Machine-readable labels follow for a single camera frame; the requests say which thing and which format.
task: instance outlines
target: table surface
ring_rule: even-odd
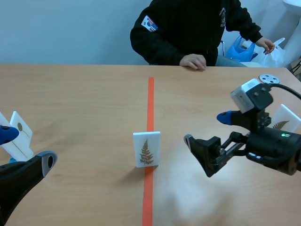
[[[301,173],[290,177],[233,158],[207,178],[183,142],[222,141],[239,127],[218,113],[237,110],[229,93],[262,73],[301,92],[284,68],[172,66],[0,65],[0,110],[33,130],[35,153],[53,150],[55,167],[17,206],[8,226],[140,226],[144,169],[135,168],[133,132],[146,130],[148,78],[155,81],[155,130],[161,160],[154,170],[154,226],[299,225]],[[300,101],[274,88],[274,113]],[[9,155],[0,153],[0,164]]]

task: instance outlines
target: white wall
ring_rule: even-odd
[[[129,33],[150,1],[0,1],[0,63],[145,64],[132,50]],[[282,0],[241,2],[267,38],[289,38],[297,25]],[[224,34],[227,48],[237,36]]]
[[[272,41],[285,37],[281,43],[284,47],[295,28],[300,16],[288,12],[282,0],[240,0],[242,7],[246,7],[253,21],[261,27],[261,34]],[[239,32],[225,31],[222,39],[226,43],[226,50],[238,37]]]

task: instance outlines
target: black cable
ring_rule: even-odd
[[[292,71],[294,71],[294,69],[295,69],[296,67],[298,67],[298,68],[299,68],[299,67],[300,67],[300,65],[301,65],[301,60],[299,61],[299,63],[297,63],[297,64],[296,64],[296,66],[295,66],[295,67],[293,67],[293,68],[290,70],[290,72],[291,72],[291,73],[293,73]]]
[[[295,74],[295,72],[301,67],[301,64],[299,64],[299,66],[292,72],[293,74]]]
[[[284,86],[281,84],[275,84],[275,83],[269,83],[268,85],[270,87],[278,87],[278,88],[284,89],[284,90],[290,92],[291,94],[293,94],[294,96],[298,97],[301,100],[301,95],[299,93],[297,93],[295,90],[293,90],[287,86]]]

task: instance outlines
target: person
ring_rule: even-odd
[[[130,40],[134,51],[151,65],[180,65],[204,70],[207,66],[240,66],[218,58],[224,29],[264,47],[275,45],[263,38],[239,0],[153,0],[137,19]]]

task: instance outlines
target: sleeve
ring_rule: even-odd
[[[177,48],[164,39],[172,29],[178,6],[176,0],[154,0],[140,14],[134,25],[130,34],[132,47],[149,64],[179,65],[184,57]],[[157,26],[154,32],[142,25],[148,17]]]
[[[251,16],[246,8],[242,8],[239,0],[232,0],[230,4],[228,18],[226,21],[226,30],[239,31],[240,35],[252,42],[257,42],[262,35],[260,27],[252,22]]]

